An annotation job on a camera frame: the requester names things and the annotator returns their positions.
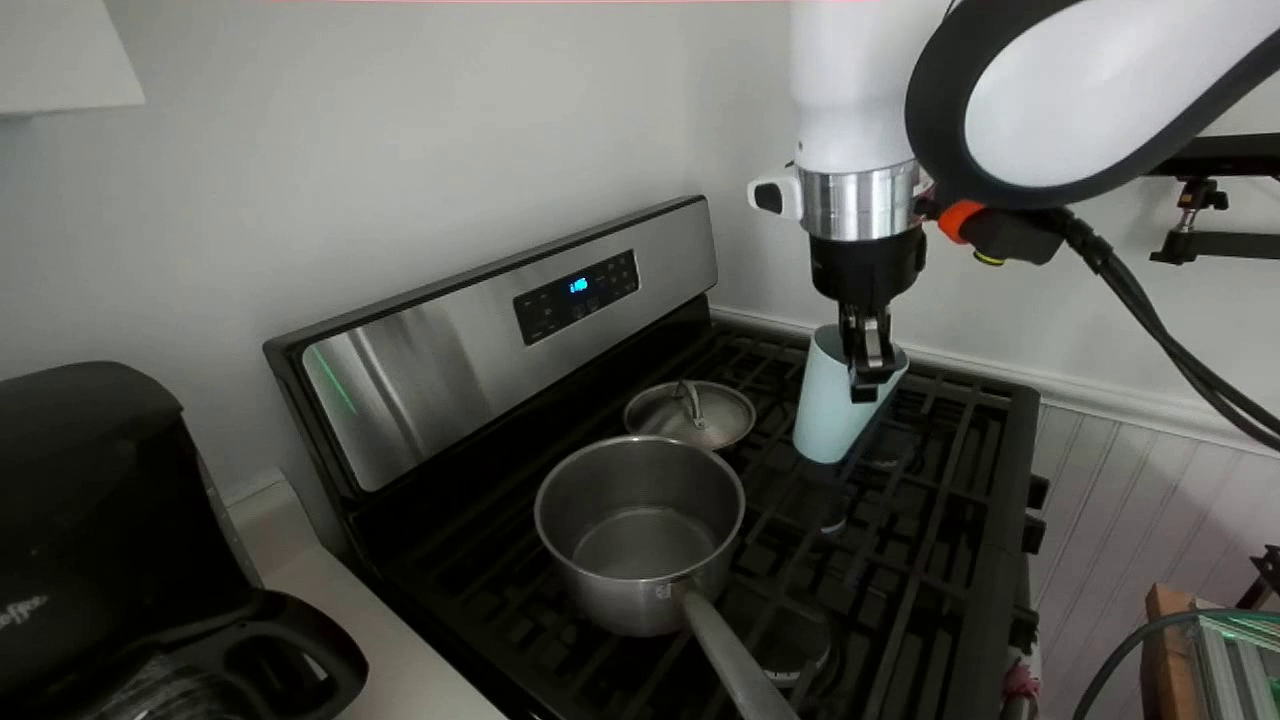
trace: coffee maker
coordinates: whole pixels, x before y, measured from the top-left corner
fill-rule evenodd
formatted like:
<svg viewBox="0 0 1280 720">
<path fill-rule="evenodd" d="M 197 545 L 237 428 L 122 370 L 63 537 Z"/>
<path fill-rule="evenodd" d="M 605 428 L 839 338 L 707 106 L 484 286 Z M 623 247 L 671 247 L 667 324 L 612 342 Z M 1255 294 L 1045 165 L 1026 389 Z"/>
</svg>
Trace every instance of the coffee maker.
<svg viewBox="0 0 1280 720">
<path fill-rule="evenodd" d="M 364 687 L 362 648 L 237 550 L 153 377 L 4 381 L 0 717 L 336 717 Z"/>
</svg>

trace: stove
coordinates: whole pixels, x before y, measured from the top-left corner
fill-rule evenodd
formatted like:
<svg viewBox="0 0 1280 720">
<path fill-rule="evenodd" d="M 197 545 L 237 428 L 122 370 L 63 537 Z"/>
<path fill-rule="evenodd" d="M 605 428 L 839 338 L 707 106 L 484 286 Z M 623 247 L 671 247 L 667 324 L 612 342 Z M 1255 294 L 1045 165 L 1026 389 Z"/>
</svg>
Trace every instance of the stove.
<svg viewBox="0 0 1280 720">
<path fill-rule="evenodd" d="M 507 717 L 738 717 L 692 635 L 578 615 L 531 534 L 574 449 L 623 438 L 661 381 L 754 395 L 725 462 L 749 488 L 725 619 L 799 717 L 1000 717 L 1036 641 L 1036 394 L 911 365 L 847 462 L 792 452 L 803 342 L 707 314 L 703 199 L 269 343 L 315 455 L 327 550 Z"/>
</svg>

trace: black appliance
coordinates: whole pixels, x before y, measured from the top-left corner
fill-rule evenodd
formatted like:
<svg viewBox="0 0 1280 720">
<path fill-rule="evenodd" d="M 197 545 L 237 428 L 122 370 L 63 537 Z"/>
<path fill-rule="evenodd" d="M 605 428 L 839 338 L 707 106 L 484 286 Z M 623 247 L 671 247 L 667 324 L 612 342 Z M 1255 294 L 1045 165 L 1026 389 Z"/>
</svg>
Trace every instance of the black appliance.
<svg viewBox="0 0 1280 720">
<path fill-rule="evenodd" d="M 690 635 L 578 615 L 531 534 L 574 449 L 656 381 L 721 381 L 759 426 L 717 598 L 799 717 L 996 720 L 1036 641 L 1036 394 L 916 365 L 845 464 L 792 452 L 803 342 L 707 314 L 707 204 L 678 199 L 269 343 L 315 452 L 327 545 L 507 717 L 731 717 Z"/>
<path fill-rule="evenodd" d="M 0 383 L 0 717 L 321 720 L 364 672 L 343 628 L 245 573 L 155 381 Z"/>
</svg>

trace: electrical cord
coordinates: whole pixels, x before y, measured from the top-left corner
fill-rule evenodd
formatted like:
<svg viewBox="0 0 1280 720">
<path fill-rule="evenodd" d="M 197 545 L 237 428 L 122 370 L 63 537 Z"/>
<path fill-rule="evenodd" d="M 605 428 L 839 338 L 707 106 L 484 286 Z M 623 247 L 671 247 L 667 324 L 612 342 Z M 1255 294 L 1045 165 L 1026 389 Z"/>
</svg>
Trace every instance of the electrical cord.
<svg viewBox="0 0 1280 720">
<path fill-rule="evenodd" d="M 1168 632 L 1168 628 L 1183 628 L 1183 623 L 1199 623 L 1203 615 L 1217 615 L 1217 619 L 1280 619 L 1280 614 L 1250 614 L 1250 608 L 1192 608 L 1192 614 L 1173 614 L 1173 615 L 1158 615 L 1148 623 L 1141 623 L 1135 632 L 1127 632 L 1112 655 L 1092 672 L 1092 682 L 1084 683 L 1081 699 L 1077 699 L 1077 713 L 1071 720 L 1084 720 L 1097 705 L 1097 698 L 1108 687 L 1108 682 L 1118 677 L 1118 669 L 1127 660 L 1127 654 L 1145 641 L 1154 641 L 1158 632 Z"/>
<path fill-rule="evenodd" d="M 1246 438 L 1260 439 L 1263 449 L 1280 452 L 1280 421 L 1246 395 L 1237 383 L 1217 377 L 1197 352 L 1189 352 L 1160 319 L 1158 306 L 1127 273 L 1127 266 L 1101 242 L 1084 219 L 1068 210 L 1051 211 L 1022 211 L 1028 226 L 1056 233 L 1068 247 L 1118 294 L 1118 299 L 1134 314 L 1134 319 L 1164 349 L 1173 370 Z"/>
</svg>

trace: cast iron grate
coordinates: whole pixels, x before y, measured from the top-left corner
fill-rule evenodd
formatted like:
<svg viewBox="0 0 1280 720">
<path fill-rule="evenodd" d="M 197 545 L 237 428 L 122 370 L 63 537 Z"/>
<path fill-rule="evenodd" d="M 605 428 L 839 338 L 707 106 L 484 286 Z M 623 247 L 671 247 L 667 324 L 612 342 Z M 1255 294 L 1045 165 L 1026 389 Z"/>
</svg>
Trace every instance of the cast iron grate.
<svg viewBox="0 0 1280 720">
<path fill-rule="evenodd" d="M 938 720 L 996 717 L 1022 552 L 1007 523 L 1028 495 L 1032 399 L 1003 383 L 911 370 L 876 428 L 839 467 L 788 444 L 803 349 L 725 338 L 681 377 L 707 377 L 756 399 L 756 433 L 729 452 L 754 509 L 729 623 L 792 698 L 799 717 Z M 394 573 L 435 632 L 484 655 L 556 717 L 721 720 L 738 717 L 690 635 L 617 641 L 578 619 L 531 537 L 546 467 L 487 495 Z"/>
</svg>

